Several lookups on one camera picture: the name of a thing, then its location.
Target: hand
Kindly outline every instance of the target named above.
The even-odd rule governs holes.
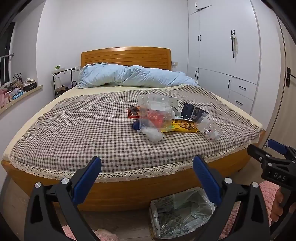
[[[284,199],[284,196],[281,193],[281,188],[279,188],[276,192],[275,199],[272,204],[272,210],[270,213],[270,218],[274,222],[277,222],[279,220],[279,216],[281,216],[284,212],[283,208],[281,208],[279,205],[283,201],[283,199]],[[295,209],[296,209],[296,203],[293,203],[289,208],[289,212],[293,213]]]

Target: wooden bed frame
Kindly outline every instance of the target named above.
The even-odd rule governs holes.
[[[87,64],[108,62],[121,65],[141,65],[144,67],[171,70],[170,49],[154,47],[120,47],[88,51],[81,54],[81,67]],[[209,164],[223,176],[242,169],[250,157],[241,150]],[[4,169],[17,185],[30,195],[34,184],[56,184],[58,180],[34,176],[13,167],[9,162],[1,162]],[[125,182],[95,183],[80,210],[123,211],[147,208],[154,199],[200,186],[193,169],[178,171],[175,174],[142,178]]]

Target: window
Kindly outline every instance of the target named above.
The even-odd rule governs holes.
[[[5,55],[9,55],[10,50],[10,42],[12,37],[13,28],[15,26],[15,22],[12,22],[3,36],[0,38],[0,86],[9,82],[9,57],[3,57]]]

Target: gingham bedspread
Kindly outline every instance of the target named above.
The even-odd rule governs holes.
[[[223,134],[212,143],[200,132],[169,132],[157,144],[150,142],[132,129],[126,111],[137,104],[139,94],[147,93],[179,97],[179,109],[186,102],[208,111]],[[141,175],[150,177],[155,175],[149,170],[155,173],[170,164],[188,165],[197,154],[207,161],[219,159],[258,142],[259,135],[258,126],[201,87],[101,93],[65,99],[40,116],[14,145],[11,162],[30,173],[36,170],[36,175],[48,177],[42,172],[50,172],[51,177],[62,178],[98,156],[105,177],[143,169],[147,171]]]

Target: black drawer handle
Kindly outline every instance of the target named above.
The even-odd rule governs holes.
[[[244,88],[244,87],[242,87],[242,86],[240,86],[240,85],[239,85],[239,87],[240,87],[241,89],[245,90],[245,91],[247,90],[246,88]]]
[[[238,103],[239,105],[242,105],[242,103],[241,102],[238,102],[237,100],[235,102]]]

